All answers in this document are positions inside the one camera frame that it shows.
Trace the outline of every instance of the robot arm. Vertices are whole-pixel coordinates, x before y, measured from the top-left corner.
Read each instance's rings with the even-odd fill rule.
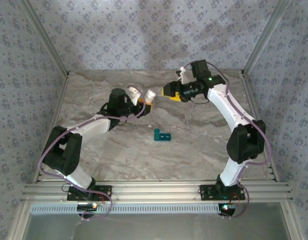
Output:
[[[96,135],[112,130],[120,123],[120,119],[112,119],[111,117],[127,118],[129,115],[134,114],[140,118],[141,116],[149,114],[152,110],[152,100],[156,96],[155,92],[149,89],[144,95],[144,103],[143,100],[140,99],[141,94],[135,88],[130,87],[129,90],[131,91],[131,95],[126,94],[125,90],[121,88],[113,89],[109,95],[108,102],[101,107],[100,111],[92,118],[76,126],[54,127],[43,152],[45,152],[52,142],[61,134],[75,127],[76,129],[66,134],[52,147],[44,158],[43,163],[57,171],[73,184],[83,189],[93,190],[95,180],[80,166],[82,144]]]
[[[248,119],[252,120],[263,132],[265,132],[265,124],[262,120],[255,121],[252,116],[247,114],[230,92],[226,94],[226,82],[220,75],[212,76],[205,60],[192,62],[191,68],[196,81],[185,84],[180,81],[170,82],[164,86],[162,95],[174,101],[188,102],[196,95],[203,94],[206,99],[218,108],[225,118],[231,130],[231,136],[226,146],[229,158],[225,169],[216,181],[216,188],[220,193],[223,193],[226,188],[237,184],[241,170],[245,168],[246,163],[263,152],[265,143],[261,134],[237,113],[230,104],[228,97],[235,107],[244,113]],[[182,77],[184,72],[184,70],[180,69],[176,74]]]

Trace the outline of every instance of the marble surface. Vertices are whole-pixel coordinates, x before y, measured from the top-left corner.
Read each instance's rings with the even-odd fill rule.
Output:
[[[193,78],[187,72],[188,79]],[[239,72],[227,72],[231,92],[247,112],[250,108]],[[176,79],[174,71],[88,71],[71,73],[58,125],[73,126],[92,117],[108,101],[113,88],[136,84],[157,94],[152,112],[100,134],[82,146],[80,164],[96,180],[215,179],[227,161],[230,129],[212,104],[195,105],[161,96]],[[205,102],[203,97],[194,99]],[[154,128],[171,133],[171,142],[154,141]],[[255,161],[264,161],[260,155]],[[249,167],[248,179],[271,178],[267,167]]]

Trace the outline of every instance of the table surface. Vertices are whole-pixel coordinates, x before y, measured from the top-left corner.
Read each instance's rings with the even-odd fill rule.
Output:
[[[192,81],[190,71],[187,73],[189,81]],[[251,114],[239,71],[225,73],[229,76],[233,96]],[[174,71],[109,70],[70,74],[57,121],[63,127],[94,116],[108,101],[113,88],[135,84],[157,93],[150,114],[117,126],[82,146],[80,165],[88,174],[98,181],[216,179],[228,161],[226,144],[231,135],[229,126],[211,102],[196,105],[161,96],[162,87],[175,80]],[[194,100],[197,103],[206,101],[203,97]],[[155,128],[162,133],[171,133],[172,141],[154,141]],[[255,161],[264,160],[261,154]],[[243,177],[273,178],[266,166],[249,167]],[[40,179],[51,177],[43,175]]]

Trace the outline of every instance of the floral wallpaper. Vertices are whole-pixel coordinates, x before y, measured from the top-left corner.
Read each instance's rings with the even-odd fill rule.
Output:
[[[291,3],[250,74],[282,181],[308,237],[308,0]]]
[[[242,69],[276,0],[30,0],[69,71]]]
[[[33,180],[63,84],[16,0],[0,0],[0,240]]]

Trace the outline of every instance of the enclosure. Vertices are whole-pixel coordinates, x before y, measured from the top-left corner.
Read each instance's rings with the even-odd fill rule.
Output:
[[[242,176],[251,200],[238,219],[222,220],[214,208],[225,202],[201,201],[197,189],[227,164],[224,116],[202,95],[178,102],[161,94],[180,67],[202,59],[222,70],[271,142],[270,164]],[[190,69],[186,76],[195,81]],[[150,114],[80,152],[82,169],[112,186],[117,210],[98,229],[80,223],[64,182],[37,163],[53,127],[90,119],[112,89],[129,84],[156,92]],[[154,141],[154,129],[171,142]],[[238,203],[237,212],[247,201]],[[178,234],[169,235],[172,223]],[[233,236],[242,224],[252,230]],[[85,231],[91,239],[308,239],[308,1],[0,1],[0,239],[80,239]]]

